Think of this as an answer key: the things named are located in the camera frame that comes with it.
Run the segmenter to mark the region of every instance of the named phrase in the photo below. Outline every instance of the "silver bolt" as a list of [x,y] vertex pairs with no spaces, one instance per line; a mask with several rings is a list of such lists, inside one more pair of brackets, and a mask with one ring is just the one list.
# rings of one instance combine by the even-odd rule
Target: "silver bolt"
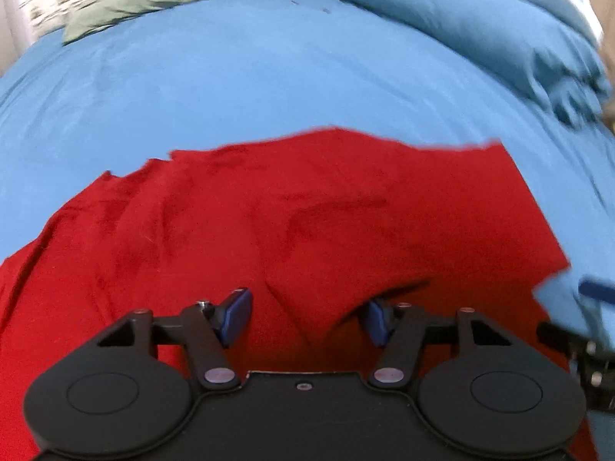
[[374,378],[380,383],[399,383],[404,379],[404,371],[398,368],[380,368],[374,373]]
[[592,386],[600,386],[600,384],[602,383],[602,373],[601,372],[594,372],[592,374],[592,380],[591,380]]
[[235,372],[229,368],[213,368],[205,372],[205,379],[215,385],[221,385],[233,381]]

